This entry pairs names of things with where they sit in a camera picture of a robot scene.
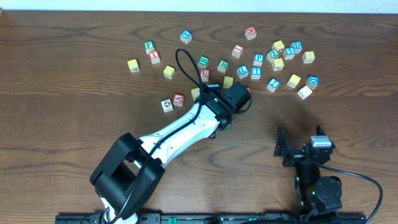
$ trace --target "yellow letter cube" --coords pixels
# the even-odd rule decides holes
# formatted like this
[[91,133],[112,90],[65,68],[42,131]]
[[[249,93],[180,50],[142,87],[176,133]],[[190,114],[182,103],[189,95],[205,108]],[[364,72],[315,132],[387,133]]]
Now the yellow letter cube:
[[138,67],[138,63],[137,63],[137,59],[134,60],[130,60],[127,62],[127,64],[129,65],[130,68],[130,72],[138,72],[139,71],[139,67]]
[[230,88],[232,86],[232,84],[234,83],[234,78],[232,77],[225,77],[224,78],[224,88]]
[[198,96],[200,96],[200,89],[199,88],[191,89],[191,93],[192,93],[192,98],[195,101],[198,98]]
[[297,84],[299,84],[299,81],[301,80],[300,77],[296,76],[296,75],[292,75],[290,80],[287,82],[287,85],[292,87],[292,88],[296,88]]
[[164,77],[172,79],[173,76],[175,75],[175,69],[171,67],[170,65],[166,66],[166,68],[163,71]]
[[279,40],[272,45],[272,49],[278,51],[278,53],[282,53],[285,49],[285,45],[281,40]]
[[313,52],[304,52],[303,62],[312,63],[315,60],[315,54]]
[[281,58],[277,58],[274,61],[272,61],[272,69],[274,71],[279,71],[282,70],[282,68],[285,66],[284,61]]

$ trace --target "green block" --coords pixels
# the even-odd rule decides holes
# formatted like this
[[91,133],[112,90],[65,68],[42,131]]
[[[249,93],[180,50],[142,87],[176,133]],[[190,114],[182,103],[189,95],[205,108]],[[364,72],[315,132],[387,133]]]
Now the green block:
[[278,53],[278,51],[276,51],[276,50],[271,50],[268,54],[269,54],[273,59],[279,57],[279,53]]
[[145,47],[145,49],[151,49],[151,48],[154,48],[155,45],[154,45],[154,42],[150,40],[150,41],[147,41],[144,43],[144,47]]
[[220,60],[220,63],[218,64],[218,66],[220,66],[221,68],[227,69],[229,66],[229,62],[227,62],[225,60]]
[[177,218],[170,217],[169,218],[169,224],[177,224]]
[[209,61],[210,61],[210,59],[209,59],[208,57],[205,57],[205,56],[202,55],[202,56],[200,57],[198,63],[207,66],[207,65],[209,64]]

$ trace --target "cube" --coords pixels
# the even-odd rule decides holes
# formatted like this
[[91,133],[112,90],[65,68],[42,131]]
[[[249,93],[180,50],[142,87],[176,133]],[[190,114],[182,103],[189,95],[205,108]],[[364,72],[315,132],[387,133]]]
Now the cube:
[[153,41],[147,41],[144,43],[144,47],[145,47],[145,51],[147,52],[147,54],[155,51],[155,45]]
[[260,79],[261,78],[261,67],[252,67],[251,68],[251,79]]
[[298,91],[298,95],[301,97],[301,99],[306,99],[309,95],[311,95],[312,90],[309,89],[308,86],[303,87],[300,91]]
[[261,67],[262,63],[264,62],[264,55],[263,54],[255,54],[254,55],[254,66]]
[[246,29],[246,32],[244,33],[244,35],[246,36],[246,38],[248,40],[254,39],[254,38],[256,38],[257,30],[254,27],[249,27]]
[[210,59],[208,57],[205,57],[203,55],[200,56],[200,59],[198,61],[198,67],[206,69],[207,66],[209,65],[209,61]]
[[225,73],[226,70],[228,69],[228,66],[229,66],[229,62],[221,59],[217,66],[217,71]]
[[165,100],[160,102],[162,104],[164,113],[172,111],[173,110],[173,106],[172,106],[172,102],[170,100]]
[[315,60],[315,54],[313,52],[304,52],[303,62],[312,63]]
[[247,66],[242,65],[236,70],[236,74],[240,79],[246,78],[249,75],[249,69],[247,68]]
[[281,58],[277,58],[272,62],[272,69],[274,71],[279,71],[282,70],[282,68],[285,66],[284,61]]
[[232,56],[234,56],[236,58],[240,58],[242,53],[243,53],[243,47],[236,44],[234,49],[232,49]]
[[279,53],[276,50],[271,50],[267,54],[267,60],[272,63],[275,59],[279,58]]
[[175,68],[171,67],[170,65],[166,66],[166,68],[163,71],[163,75],[166,78],[172,79],[173,76],[175,75]]
[[174,106],[182,106],[183,103],[184,103],[184,95],[174,94],[174,97],[173,97]]
[[298,54],[301,52],[301,50],[303,49],[303,45],[301,44],[301,41],[295,41],[293,42],[290,47],[293,47],[294,49],[294,53]]
[[200,78],[203,82],[208,82],[210,78],[210,70],[209,69],[202,69],[200,71]]
[[275,92],[275,90],[278,88],[280,82],[276,78],[272,78],[271,81],[269,81],[267,85],[267,89],[271,92]]
[[200,96],[200,89],[199,88],[194,88],[191,89],[191,94],[192,94],[192,98],[193,100],[197,100],[198,96]]
[[272,49],[278,51],[278,53],[282,53],[285,49],[285,45],[281,40],[278,40],[272,45]]
[[149,58],[150,58],[150,61],[152,62],[152,64],[156,64],[156,63],[160,62],[160,57],[159,57],[159,53],[157,52],[157,50],[149,53]]
[[293,59],[295,54],[296,53],[294,53],[293,47],[286,47],[284,50],[284,59],[285,60]]
[[234,78],[232,77],[224,77],[224,88],[230,88],[234,83]]
[[129,65],[131,73],[139,71],[137,59],[130,60],[130,61],[127,62],[127,64]]
[[180,39],[182,42],[184,42],[185,44],[189,43],[192,40],[192,34],[191,32],[189,32],[188,30],[184,30],[181,35],[180,35]]
[[306,86],[308,86],[311,89],[315,89],[318,86],[319,83],[319,79],[318,77],[315,77],[313,75],[310,75],[307,79],[307,81],[305,82]]
[[290,80],[287,82],[287,85],[296,88],[297,84],[299,84],[301,78],[293,74],[290,78]]

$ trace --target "wood grain surface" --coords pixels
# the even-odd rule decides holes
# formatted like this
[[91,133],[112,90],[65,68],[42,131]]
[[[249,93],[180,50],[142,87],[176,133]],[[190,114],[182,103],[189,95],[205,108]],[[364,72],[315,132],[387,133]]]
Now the wood grain surface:
[[[165,213],[262,213],[295,210],[294,169],[273,157],[277,127],[301,147],[320,123],[335,142],[330,167],[368,175],[384,187],[373,223],[398,219],[398,17],[363,14],[232,14],[172,12],[4,11],[0,17],[0,223],[53,223],[62,213],[86,213],[103,205],[88,179],[112,143],[126,132],[153,133],[185,114],[194,84],[177,69],[174,54],[185,48],[198,60],[210,58],[209,83],[222,84],[240,65],[252,67],[254,53],[266,54],[277,40],[301,40],[316,59],[301,55],[282,71],[263,64],[260,80],[242,79],[253,105],[236,115],[233,129],[202,140],[166,168],[146,208]],[[245,28],[258,35],[246,40]],[[188,29],[193,39],[179,38]],[[143,43],[155,42],[160,63],[152,65]],[[231,56],[244,47],[240,59]],[[131,74],[127,61],[138,59]],[[194,69],[181,54],[183,67]],[[293,90],[291,74],[302,77]],[[308,75],[320,86],[306,100],[297,96]],[[267,82],[280,87],[271,93]],[[164,113],[160,102],[174,93],[184,106]],[[323,171],[323,175],[333,173]],[[375,185],[338,174],[342,212],[373,210]]]

